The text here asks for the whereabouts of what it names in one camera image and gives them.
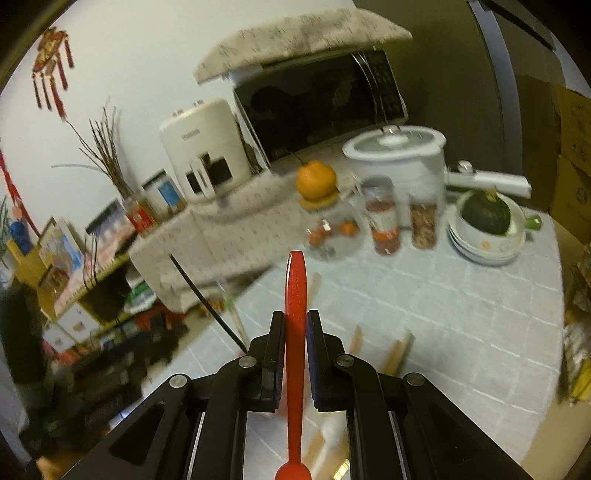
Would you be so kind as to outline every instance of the black cable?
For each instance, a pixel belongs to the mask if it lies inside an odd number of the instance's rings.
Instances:
[[[191,290],[193,290],[193,293],[197,296],[197,298],[199,300],[201,300],[201,303],[203,303],[203,305],[205,305],[205,308],[207,308],[207,311],[209,313],[211,313],[213,318],[215,318],[216,321],[220,324],[220,327],[222,327],[224,329],[224,331],[230,336],[230,338],[232,338],[232,340],[234,340],[234,342],[240,347],[240,350],[242,350],[246,355],[248,355],[248,351],[246,350],[246,345],[244,345],[244,343],[242,343],[242,340],[240,340],[238,338],[238,336],[232,331],[232,329],[228,325],[226,325],[226,322],[223,321],[222,317],[220,317],[219,314],[215,311],[215,309],[209,304],[209,302],[205,299],[205,297],[202,295],[202,293],[199,291],[199,289],[191,281],[189,276],[181,268],[181,266],[179,265],[179,263],[177,262],[177,259],[174,257],[173,254],[170,254],[170,260],[173,261],[174,266],[177,267],[178,272],[184,278],[185,282],[187,282],[187,284],[189,285]]]

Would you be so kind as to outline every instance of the red spoon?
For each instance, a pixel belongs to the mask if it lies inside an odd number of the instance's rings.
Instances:
[[[287,463],[275,480],[311,480],[301,463],[301,422],[304,401],[304,348],[306,347],[306,263],[302,252],[290,252],[285,276],[287,363]]]

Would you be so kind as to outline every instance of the red label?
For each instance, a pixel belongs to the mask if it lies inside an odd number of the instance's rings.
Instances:
[[[127,215],[127,218],[137,230],[138,233],[154,226],[154,221],[148,215],[148,212],[141,206],[138,206],[133,212]]]

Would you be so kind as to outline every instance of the white wall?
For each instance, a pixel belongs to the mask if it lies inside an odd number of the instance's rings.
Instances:
[[[69,90],[59,87],[68,119],[88,138],[88,119],[99,119],[110,97],[122,112],[121,153],[137,180],[161,168],[172,173],[160,123],[199,98],[232,100],[231,83],[200,87],[191,74],[211,47],[241,28],[343,7],[355,6],[352,0],[78,0],[54,23],[68,32],[76,65],[66,68]],[[0,95],[0,147],[37,227],[63,216],[82,233],[116,191],[98,172],[50,168],[86,157],[55,109],[37,108],[31,83],[36,53],[32,48],[25,55]]]

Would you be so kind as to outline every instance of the stacked plates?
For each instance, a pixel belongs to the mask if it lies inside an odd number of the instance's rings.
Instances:
[[[452,241],[453,246],[456,247],[456,250],[459,251],[467,259],[472,260],[473,262],[478,263],[480,265],[485,265],[487,267],[500,267],[502,265],[507,265],[508,263],[511,263],[514,259],[517,258],[519,252],[521,252],[521,248],[525,243],[525,234],[523,233],[521,235],[521,241],[519,242],[519,245],[513,250],[501,254],[487,252],[467,243],[457,233],[455,205],[451,206],[448,209],[447,221],[449,223],[447,232],[449,234],[449,238]]]

